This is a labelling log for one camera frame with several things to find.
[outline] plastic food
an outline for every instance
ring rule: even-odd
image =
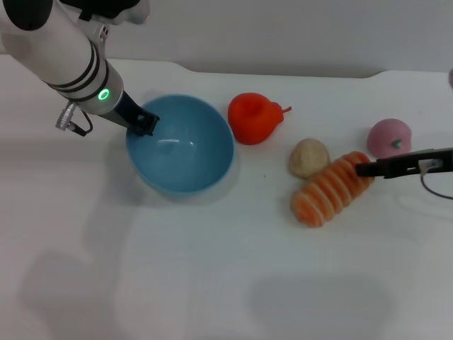
[[[297,219],[309,227],[322,227],[339,214],[374,181],[374,177],[358,177],[355,165],[369,163],[361,152],[351,152],[315,175],[291,199]]]
[[[308,179],[328,166],[330,162],[327,147],[314,138],[307,138],[297,143],[292,150],[289,171],[303,179]]]
[[[411,151],[412,132],[401,120],[381,120],[369,132],[368,149],[376,158],[387,158]]]
[[[243,93],[235,97],[228,107],[228,123],[234,137],[242,144],[256,145],[264,142],[284,117],[277,103],[258,93]]]

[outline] blue bowl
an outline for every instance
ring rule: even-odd
[[[126,146],[139,175],[175,196],[201,193],[218,183],[235,155],[233,133],[213,106],[186,95],[162,96],[143,105],[161,119],[153,136],[127,131]]]

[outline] cable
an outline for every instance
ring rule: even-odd
[[[84,114],[86,120],[88,121],[88,124],[90,125],[90,128],[89,128],[87,131],[85,131],[86,134],[89,134],[91,131],[93,131],[93,123],[91,122],[91,119],[88,117],[88,115],[86,114],[86,112],[83,111],[83,110],[81,110],[81,111],[82,111],[82,113]]]
[[[451,197],[451,196],[442,195],[441,193],[436,193],[435,191],[429,189],[425,183],[424,176],[420,176],[420,181],[422,182],[423,188],[425,188],[428,192],[432,193],[433,195],[436,195],[437,197],[441,197],[441,198],[446,198],[447,200],[453,200],[453,197]]]

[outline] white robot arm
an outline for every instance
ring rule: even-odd
[[[62,3],[81,11],[77,23],[57,0],[0,0],[1,40],[8,53],[69,101],[57,127],[84,135],[71,122],[78,106],[84,113],[99,115],[140,135],[152,135],[159,117],[141,109],[127,95],[120,75],[104,54],[109,24],[145,22],[147,0]]]

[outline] green indicator light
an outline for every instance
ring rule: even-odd
[[[98,99],[100,101],[104,101],[105,99],[107,99],[110,95],[110,90],[109,89],[103,89],[99,95],[98,95]]]

